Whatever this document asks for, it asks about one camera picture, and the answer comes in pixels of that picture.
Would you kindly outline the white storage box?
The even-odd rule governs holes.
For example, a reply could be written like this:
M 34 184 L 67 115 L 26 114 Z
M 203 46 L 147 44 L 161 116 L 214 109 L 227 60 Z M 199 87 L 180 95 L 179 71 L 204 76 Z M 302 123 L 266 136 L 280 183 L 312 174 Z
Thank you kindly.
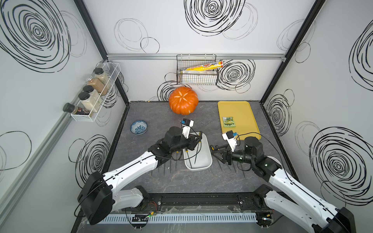
M 187 160 L 187 154 L 186 150 L 189 149 L 183 149 L 183 160 L 184 164 L 187 169 L 189 169 L 189 162 Z M 210 153 L 210 146 L 208 144 L 207 136 L 203 133 L 203 138 L 202 138 L 202 148 L 197 156 L 196 164 L 194 163 L 195 159 L 195 154 L 197 152 L 197 146 L 195 147 L 194 150 L 189 150 L 189 155 L 191 155 L 191 164 L 193 169 L 189 169 L 190 171 L 202 171 L 206 170 L 212 165 L 212 155 Z

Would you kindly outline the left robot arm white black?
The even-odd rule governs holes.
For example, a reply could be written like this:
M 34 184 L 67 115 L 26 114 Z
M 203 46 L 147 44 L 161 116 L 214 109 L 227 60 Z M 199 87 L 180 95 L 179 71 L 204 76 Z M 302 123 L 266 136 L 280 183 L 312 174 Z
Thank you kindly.
M 128 164 L 104 174 L 92 173 L 77 198 L 89 224 L 101 222 L 113 211 L 140 206 L 147 192 L 142 187 L 123 188 L 171 160 L 173 153 L 194 150 L 205 138 L 202 132 L 192 134 L 173 126 L 162 139 Z

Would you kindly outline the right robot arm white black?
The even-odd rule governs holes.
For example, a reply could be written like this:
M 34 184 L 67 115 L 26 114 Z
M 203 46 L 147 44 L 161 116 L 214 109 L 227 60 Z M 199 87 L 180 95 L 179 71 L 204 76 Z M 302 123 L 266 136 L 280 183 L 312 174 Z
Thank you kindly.
M 254 192 L 253 202 L 258 207 L 269 207 L 279 211 L 309 233 L 354 233 L 354 215 L 347 208 L 337 208 L 317 196 L 282 167 L 281 163 L 264 154 L 262 143 L 249 136 L 244 148 L 237 149 L 238 136 L 223 135 L 227 141 L 223 146 L 210 146 L 211 154 L 223 164 L 232 162 L 250 164 L 258 177 L 268 182 Z

